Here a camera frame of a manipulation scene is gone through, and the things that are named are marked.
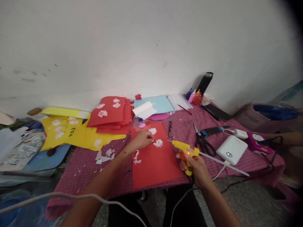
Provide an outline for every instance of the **hand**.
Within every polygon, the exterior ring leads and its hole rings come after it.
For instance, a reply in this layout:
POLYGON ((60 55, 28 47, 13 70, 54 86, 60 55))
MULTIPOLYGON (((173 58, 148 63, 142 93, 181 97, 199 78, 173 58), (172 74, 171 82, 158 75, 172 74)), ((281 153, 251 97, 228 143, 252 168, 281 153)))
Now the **hand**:
MULTIPOLYGON (((181 157, 181 152, 176 154, 176 158, 181 157)), ((215 186, 214 182, 209 175, 208 169, 202 157, 200 156, 189 156, 188 154, 184 154, 186 160, 193 167, 193 174, 195 176, 195 184, 200 188, 207 188, 215 186)), ((180 168, 182 171, 187 169, 186 161, 180 160, 180 168)))
POLYGON ((136 137, 128 144, 134 151, 144 148, 154 141, 154 135, 150 131, 140 131, 136 137))

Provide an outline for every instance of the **white paper roll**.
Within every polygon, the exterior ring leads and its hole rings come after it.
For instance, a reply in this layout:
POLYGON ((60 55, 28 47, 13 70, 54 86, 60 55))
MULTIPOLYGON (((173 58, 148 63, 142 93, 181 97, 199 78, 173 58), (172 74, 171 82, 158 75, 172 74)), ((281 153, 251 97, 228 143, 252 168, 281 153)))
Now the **white paper roll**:
POLYGON ((133 113, 137 116, 145 120, 146 118, 150 117, 154 113, 156 113, 157 110, 155 110, 152 107, 152 103, 150 101, 147 101, 146 103, 142 104, 141 106, 138 106, 137 108, 133 109, 133 113))

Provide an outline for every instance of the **light blue paper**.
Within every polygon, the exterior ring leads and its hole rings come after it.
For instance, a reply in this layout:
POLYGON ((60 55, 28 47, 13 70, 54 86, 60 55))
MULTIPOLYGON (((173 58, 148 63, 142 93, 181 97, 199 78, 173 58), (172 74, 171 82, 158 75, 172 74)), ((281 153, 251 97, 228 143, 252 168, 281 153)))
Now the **light blue paper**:
POLYGON ((157 110, 156 114, 167 113, 174 110, 166 96, 134 100, 134 107, 137 108, 148 101, 150 101, 152 103, 152 107, 157 110))

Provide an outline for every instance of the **pants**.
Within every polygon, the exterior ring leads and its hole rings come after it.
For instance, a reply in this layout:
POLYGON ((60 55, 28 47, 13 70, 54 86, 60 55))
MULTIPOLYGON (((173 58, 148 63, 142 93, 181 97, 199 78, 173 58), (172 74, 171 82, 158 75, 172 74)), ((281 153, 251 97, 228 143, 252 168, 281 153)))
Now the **pants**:
MULTIPOLYGON (((168 189, 165 205, 165 216, 163 227, 169 227, 171 215, 177 202, 184 196, 187 190, 192 188, 190 184, 179 185, 168 189)), ((111 199, 111 201, 121 202, 130 211, 139 215, 145 222, 146 226, 151 227, 145 213, 137 201, 136 194, 128 194, 111 199)), ((119 205, 109 205, 108 226, 143 226, 139 219, 127 213, 119 205)), ((172 226, 207 226, 203 213, 196 200, 193 191, 187 193, 174 211, 172 226)))

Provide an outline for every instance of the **white power bank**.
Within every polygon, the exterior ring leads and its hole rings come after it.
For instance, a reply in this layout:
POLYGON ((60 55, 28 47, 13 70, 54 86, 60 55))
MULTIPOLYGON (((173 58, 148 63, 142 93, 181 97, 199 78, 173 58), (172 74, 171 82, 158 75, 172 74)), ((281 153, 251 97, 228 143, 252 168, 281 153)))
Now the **white power bank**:
POLYGON ((230 162, 234 166, 238 163, 247 147, 247 143, 243 142, 239 138, 229 136, 216 152, 221 158, 230 162))

